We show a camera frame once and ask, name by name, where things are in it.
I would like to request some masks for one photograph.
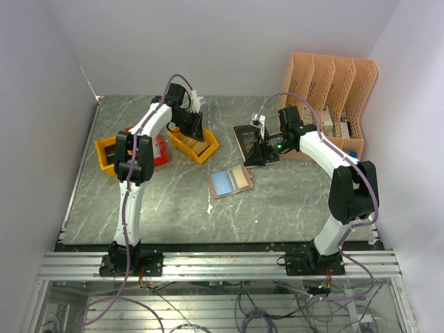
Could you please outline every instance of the red box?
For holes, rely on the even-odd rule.
[[[133,127],[134,126],[125,128],[125,132],[128,132]],[[160,156],[158,156],[154,159],[154,166],[158,167],[162,164],[167,163],[169,160],[168,160],[167,150],[165,149],[165,144],[162,141],[162,138],[160,137],[160,135],[158,135],[155,138],[155,140],[156,140],[157,146],[159,147]]]

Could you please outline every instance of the blue cloth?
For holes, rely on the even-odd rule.
[[[234,191],[227,171],[213,173],[211,175],[211,180],[218,196],[223,196],[224,194],[229,194]]]

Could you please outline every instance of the yellow tray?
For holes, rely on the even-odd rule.
[[[97,157],[99,158],[100,169],[106,172],[106,174],[109,175],[110,177],[114,177],[116,173],[114,172],[114,164],[108,164],[108,161],[106,159],[105,148],[115,145],[116,145],[116,136],[106,137],[105,139],[94,141]]]
[[[173,131],[179,131],[179,127],[174,127]],[[188,140],[189,138],[185,137],[182,133],[168,132],[167,134],[168,136],[170,136],[173,147],[175,149],[181,150],[183,153],[185,153],[185,155],[189,157],[191,161],[196,161],[200,165],[208,160],[208,158],[213,155],[214,152],[217,151],[217,149],[219,148],[219,143],[217,142],[216,137],[211,131],[206,128],[203,129],[203,137],[205,139],[205,142],[208,143],[210,146],[205,149],[205,151],[203,151],[200,155],[198,155],[193,149],[191,149],[190,147],[188,147],[188,145],[184,143],[184,141]]]

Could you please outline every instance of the white wall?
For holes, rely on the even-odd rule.
[[[44,0],[0,7],[0,330],[18,332],[96,101]]]
[[[370,58],[362,125],[377,167],[378,228],[395,249],[422,332],[443,331],[444,2],[401,0]]]
[[[48,0],[97,94],[279,91],[292,51],[365,58],[399,0]]]

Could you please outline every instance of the blue panel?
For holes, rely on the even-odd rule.
[[[211,175],[211,180],[218,196],[223,196],[224,194],[229,194],[234,191],[227,171],[213,173]]]

